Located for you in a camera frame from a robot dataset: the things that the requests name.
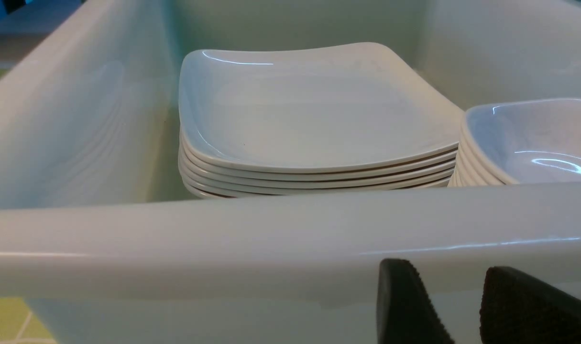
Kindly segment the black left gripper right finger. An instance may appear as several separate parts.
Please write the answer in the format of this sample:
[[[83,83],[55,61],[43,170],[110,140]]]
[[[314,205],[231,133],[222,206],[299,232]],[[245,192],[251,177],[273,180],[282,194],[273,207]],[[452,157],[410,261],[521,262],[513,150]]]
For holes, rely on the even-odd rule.
[[[480,308],[483,344],[581,344],[581,299],[521,270],[487,270]]]

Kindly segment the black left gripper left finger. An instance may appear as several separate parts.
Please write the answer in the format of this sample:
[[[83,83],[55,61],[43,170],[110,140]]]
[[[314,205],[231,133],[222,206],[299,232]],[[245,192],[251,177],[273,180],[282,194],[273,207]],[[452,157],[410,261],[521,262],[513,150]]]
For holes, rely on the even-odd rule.
[[[376,296],[379,344],[452,344],[417,269],[408,260],[380,262]]]

